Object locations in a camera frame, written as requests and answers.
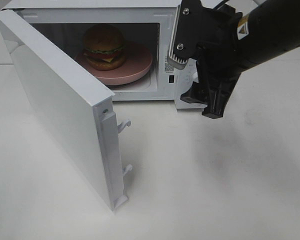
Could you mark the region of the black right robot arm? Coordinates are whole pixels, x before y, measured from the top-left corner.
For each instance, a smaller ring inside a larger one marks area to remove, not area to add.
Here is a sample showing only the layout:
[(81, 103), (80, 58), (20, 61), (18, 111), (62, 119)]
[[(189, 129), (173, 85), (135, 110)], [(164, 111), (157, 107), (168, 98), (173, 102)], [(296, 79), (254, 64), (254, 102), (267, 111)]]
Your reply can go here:
[(248, 14), (184, 0), (174, 39), (176, 56), (194, 59), (198, 76), (181, 100), (221, 118), (242, 72), (300, 47), (300, 0), (267, 0)]

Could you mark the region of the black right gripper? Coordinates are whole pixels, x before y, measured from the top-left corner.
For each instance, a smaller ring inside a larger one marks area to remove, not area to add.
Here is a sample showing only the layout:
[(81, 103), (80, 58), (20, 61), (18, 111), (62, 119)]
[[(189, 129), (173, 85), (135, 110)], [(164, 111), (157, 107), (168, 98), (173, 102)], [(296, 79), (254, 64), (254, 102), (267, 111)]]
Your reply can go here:
[(181, 94), (180, 100), (206, 104), (202, 112), (204, 117), (223, 117), (241, 75), (231, 68), (238, 62), (237, 26), (242, 16), (242, 12), (227, 4), (214, 8), (203, 6), (194, 55), (198, 82), (193, 82), (189, 90)]

